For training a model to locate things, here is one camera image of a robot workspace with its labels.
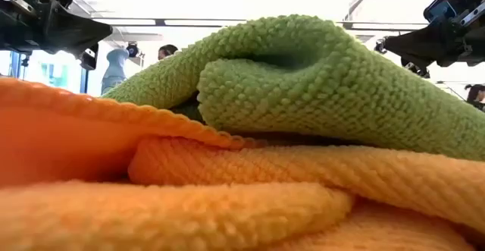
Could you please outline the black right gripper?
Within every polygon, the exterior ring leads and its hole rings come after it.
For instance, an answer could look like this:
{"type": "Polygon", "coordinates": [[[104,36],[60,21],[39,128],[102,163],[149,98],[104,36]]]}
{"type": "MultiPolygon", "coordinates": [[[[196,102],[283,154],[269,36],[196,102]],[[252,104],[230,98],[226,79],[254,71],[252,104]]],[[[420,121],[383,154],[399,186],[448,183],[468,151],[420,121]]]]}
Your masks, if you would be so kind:
{"type": "Polygon", "coordinates": [[[422,78],[430,78],[426,67],[436,62],[450,66],[485,62],[485,0],[459,0],[457,24],[431,24],[384,40],[384,48],[401,58],[401,65],[422,78]]]}

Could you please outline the green microfiber towel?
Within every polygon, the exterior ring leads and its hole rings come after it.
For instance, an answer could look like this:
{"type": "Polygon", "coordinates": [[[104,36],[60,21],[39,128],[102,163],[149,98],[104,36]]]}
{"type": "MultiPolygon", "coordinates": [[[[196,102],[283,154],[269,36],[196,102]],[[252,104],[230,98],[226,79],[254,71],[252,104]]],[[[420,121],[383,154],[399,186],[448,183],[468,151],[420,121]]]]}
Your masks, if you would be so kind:
{"type": "Polygon", "coordinates": [[[220,29],[106,93],[231,133],[299,133],[485,162],[485,112],[367,49],[329,20],[220,29]]]}

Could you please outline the long ceiling light fixture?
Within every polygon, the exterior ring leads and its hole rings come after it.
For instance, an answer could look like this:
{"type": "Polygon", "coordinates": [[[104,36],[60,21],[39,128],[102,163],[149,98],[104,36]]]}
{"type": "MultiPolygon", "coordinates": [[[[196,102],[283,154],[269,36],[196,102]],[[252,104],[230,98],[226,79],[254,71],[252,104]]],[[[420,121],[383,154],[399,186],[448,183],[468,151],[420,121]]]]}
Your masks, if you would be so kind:
{"type": "Polygon", "coordinates": [[[246,22],[239,19],[189,18],[93,17],[92,19],[113,27],[228,27],[246,22]]]}

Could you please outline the orange microfiber towel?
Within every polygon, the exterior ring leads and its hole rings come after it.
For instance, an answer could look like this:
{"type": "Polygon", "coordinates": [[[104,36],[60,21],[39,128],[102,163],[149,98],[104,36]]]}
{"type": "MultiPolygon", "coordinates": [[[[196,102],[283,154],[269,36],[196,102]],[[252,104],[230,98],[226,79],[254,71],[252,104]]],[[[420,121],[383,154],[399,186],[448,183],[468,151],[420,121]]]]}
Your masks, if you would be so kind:
{"type": "Polygon", "coordinates": [[[0,251],[485,251],[485,163],[0,78],[0,251]]]}

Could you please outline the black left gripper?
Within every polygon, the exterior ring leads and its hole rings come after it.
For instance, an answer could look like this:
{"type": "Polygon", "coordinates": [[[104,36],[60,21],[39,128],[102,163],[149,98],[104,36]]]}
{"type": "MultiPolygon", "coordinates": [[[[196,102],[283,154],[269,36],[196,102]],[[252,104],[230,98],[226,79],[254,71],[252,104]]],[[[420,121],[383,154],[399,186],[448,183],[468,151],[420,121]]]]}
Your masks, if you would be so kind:
{"type": "Polygon", "coordinates": [[[109,24],[71,14],[63,7],[49,10],[49,0],[0,0],[0,51],[82,54],[80,66],[94,71],[98,42],[111,34],[109,24]]]}

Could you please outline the person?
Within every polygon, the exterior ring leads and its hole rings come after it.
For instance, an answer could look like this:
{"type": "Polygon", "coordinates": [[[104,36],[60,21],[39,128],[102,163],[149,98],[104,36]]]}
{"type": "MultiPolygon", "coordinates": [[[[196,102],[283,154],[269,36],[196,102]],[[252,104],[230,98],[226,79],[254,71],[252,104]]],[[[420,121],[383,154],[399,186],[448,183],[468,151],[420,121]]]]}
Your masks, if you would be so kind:
{"type": "Polygon", "coordinates": [[[175,45],[172,45],[172,44],[163,45],[158,50],[158,60],[160,61],[170,55],[173,55],[177,51],[178,51],[178,48],[175,45]]]}
{"type": "Polygon", "coordinates": [[[480,111],[485,112],[485,103],[483,103],[485,99],[485,85],[467,84],[465,90],[468,91],[466,102],[480,111]]]}

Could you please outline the pale blue spray bottle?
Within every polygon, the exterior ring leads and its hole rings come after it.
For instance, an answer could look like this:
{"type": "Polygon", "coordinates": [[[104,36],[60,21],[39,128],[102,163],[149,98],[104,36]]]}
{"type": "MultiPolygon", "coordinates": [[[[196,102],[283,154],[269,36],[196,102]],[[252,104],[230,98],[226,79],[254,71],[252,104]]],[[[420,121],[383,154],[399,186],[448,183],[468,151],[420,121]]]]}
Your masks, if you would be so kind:
{"type": "Polygon", "coordinates": [[[113,49],[106,55],[108,67],[102,78],[102,95],[126,80],[124,67],[128,57],[129,52],[123,48],[113,49]]]}

